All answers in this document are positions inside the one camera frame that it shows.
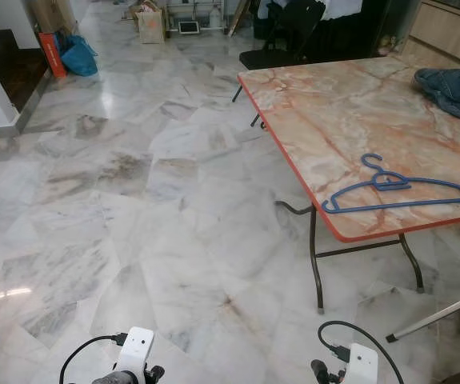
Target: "shopping bag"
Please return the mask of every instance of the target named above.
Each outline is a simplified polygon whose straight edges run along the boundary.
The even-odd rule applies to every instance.
[[[87,44],[82,36],[72,35],[66,38],[66,50],[61,54],[61,61],[68,70],[80,76],[91,76],[98,72],[94,56],[97,53]]]

